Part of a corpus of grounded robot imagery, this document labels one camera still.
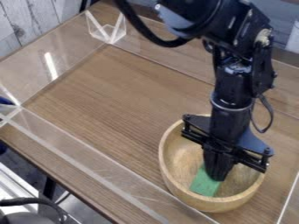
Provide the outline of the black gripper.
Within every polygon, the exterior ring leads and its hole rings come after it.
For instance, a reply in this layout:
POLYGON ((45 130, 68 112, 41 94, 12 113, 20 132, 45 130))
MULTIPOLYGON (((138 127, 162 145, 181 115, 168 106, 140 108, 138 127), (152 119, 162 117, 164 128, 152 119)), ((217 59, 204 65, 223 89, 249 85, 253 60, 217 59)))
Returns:
POLYGON ((181 116, 181 136, 201 146, 204 168, 212 179, 224 181, 236 164, 261 173, 267 171, 273 150, 249 129, 249 124, 253 124, 256 131, 265 133, 272 125, 272 107, 264 99, 261 103, 269 114, 269 123, 263 129, 253 122, 253 104, 240 110, 212 105, 210 116, 181 116))

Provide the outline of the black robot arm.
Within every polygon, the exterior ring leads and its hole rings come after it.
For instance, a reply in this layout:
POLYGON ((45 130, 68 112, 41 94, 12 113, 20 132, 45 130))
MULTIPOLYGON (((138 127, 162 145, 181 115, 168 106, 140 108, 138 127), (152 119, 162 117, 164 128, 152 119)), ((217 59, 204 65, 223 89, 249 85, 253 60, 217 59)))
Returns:
POLYGON ((212 54, 210 114, 185 115, 181 135, 201 145, 204 168, 221 181, 236 164, 264 172, 273 150, 251 132, 255 102, 273 87, 272 27, 247 0, 157 0, 158 16, 181 39, 201 39, 212 54))

